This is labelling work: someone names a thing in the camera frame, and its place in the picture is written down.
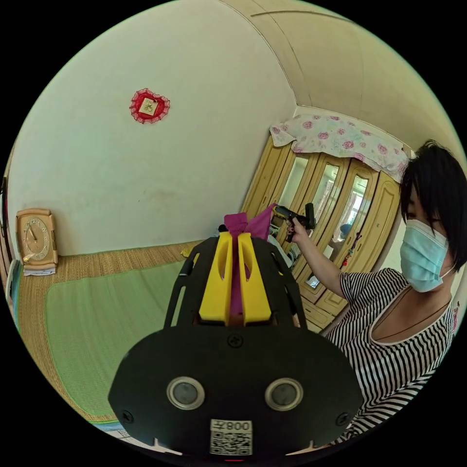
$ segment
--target woman's hand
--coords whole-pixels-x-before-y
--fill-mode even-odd
[[[305,230],[305,227],[295,217],[292,219],[292,221],[293,225],[290,221],[287,221],[287,234],[290,235],[293,231],[295,231],[292,237],[292,242],[300,245],[307,240],[310,240],[310,232]]]

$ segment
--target beige clock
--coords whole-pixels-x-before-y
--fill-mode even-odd
[[[18,211],[16,240],[25,269],[50,269],[58,264],[54,216],[49,209]]]

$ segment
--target striped shirt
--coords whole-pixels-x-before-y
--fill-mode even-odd
[[[430,326],[391,344],[371,338],[373,324],[409,286],[394,269],[340,275],[349,311],[327,334],[347,356],[361,387],[363,404],[344,434],[331,444],[358,436],[387,420],[422,389],[452,342],[451,304]]]

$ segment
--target wooden wardrobe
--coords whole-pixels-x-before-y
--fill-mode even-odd
[[[399,205],[399,185],[357,159],[325,153],[296,154],[291,144],[274,147],[269,137],[246,195],[242,211],[251,219],[272,203],[299,213],[312,202],[316,227],[310,238],[342,271],[369,272],[375,265],[392,228]],[[286,242],[285,223],[273,218],[276,239],[296,257],[292,273],[300,286],[308,328],[321,332],[344,309],[347,301],[326,289]],[[340,227],[350,231],[341,234]],[[346,265],[342,263],[357,240]]]

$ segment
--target label sticker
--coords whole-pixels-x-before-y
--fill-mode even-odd
[[[211,454],[249,456],[253,454],[251,421],[211,420]]]

